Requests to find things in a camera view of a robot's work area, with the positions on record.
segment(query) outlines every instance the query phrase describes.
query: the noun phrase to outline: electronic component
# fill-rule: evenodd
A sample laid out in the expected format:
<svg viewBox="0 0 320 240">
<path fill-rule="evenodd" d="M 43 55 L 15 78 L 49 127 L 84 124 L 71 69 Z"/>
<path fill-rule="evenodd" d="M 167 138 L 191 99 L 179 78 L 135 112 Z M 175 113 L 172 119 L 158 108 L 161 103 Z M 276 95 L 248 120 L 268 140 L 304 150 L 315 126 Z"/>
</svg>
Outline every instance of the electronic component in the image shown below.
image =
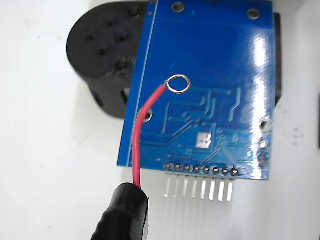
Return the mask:
<svg viewBox="0 0 320 240">
<path fill-rule="evenodd" d="M 187 0 L 180 12 L 172 9 L 174 3 L 148 6 L 118 165 L 132 165 L 139 110 L 164 79 L 184 74 L 190 90 L 165 92 L 143 124 L 141 167 L 267 180 L 275 106 L 272 3 Z M 175 89 L 184 87 L 184 81 L 174 82 Z"/>
<path fill-rule="evenodd" d="M 155 5 L 156 0 L 110 2 L 97 6 L 76 22 L 67 40 L 70 64 L 88 84 L 97 105 L 117 118 L 125 118 L 148 4 Z M 183 12 L 185 5 L 175 2 L 172 4 L 174 9 Z M 274 13 L 276 105 L 282 95 L 280 22 L 280 15 Z"/>
</svg>

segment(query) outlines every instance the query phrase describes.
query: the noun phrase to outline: white tabletop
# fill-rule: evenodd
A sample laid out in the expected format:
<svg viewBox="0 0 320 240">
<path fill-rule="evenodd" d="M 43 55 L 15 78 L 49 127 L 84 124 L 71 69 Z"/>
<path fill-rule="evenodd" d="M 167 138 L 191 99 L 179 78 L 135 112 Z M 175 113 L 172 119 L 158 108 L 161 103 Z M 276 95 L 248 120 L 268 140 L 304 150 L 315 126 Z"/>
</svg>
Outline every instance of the white tabletop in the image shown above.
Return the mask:
<svg viewBox="0 0 320 240">
<path fill-rule="evenodd" d="M 75 22 L 104 1 L 0 2 L 0 239 L 89 240 L 114 189 L 123 120 L 102 112 L 66 57 Z M 279 0 L 283 97 L 269 181 L 237 180 L 232 203 L 168 197 L 142 171 L 149 240 L 317 240 L 320 1 Z"/>
</svg>

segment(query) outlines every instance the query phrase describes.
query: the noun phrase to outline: blue circuit board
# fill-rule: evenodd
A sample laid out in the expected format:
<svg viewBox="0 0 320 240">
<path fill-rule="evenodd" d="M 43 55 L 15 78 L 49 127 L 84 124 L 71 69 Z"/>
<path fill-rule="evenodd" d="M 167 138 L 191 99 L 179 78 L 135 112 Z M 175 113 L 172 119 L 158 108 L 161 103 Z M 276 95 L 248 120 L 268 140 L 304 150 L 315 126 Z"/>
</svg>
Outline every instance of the blue circuit board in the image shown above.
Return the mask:
<svg viewBox="0 0 320 240">
<path fill-rule="evenodd" d="M 184 0 L 185 9 L 179 13 L 172 10 L 174 3 L 149 4 L 118 165 L 132 166 L 139 110 L 166 79 L 184 74 L 191 80 L 189 91 L 178 95 L 167 90 L 143 124 L 141 167 L 268 179 L 275 106 L 272 3 Z M 250 9 L 258 10 L 257 19 L 248 17 Z M 183 79 L 172 81 L 177 89 L 185 85 Z"/>
</svg>

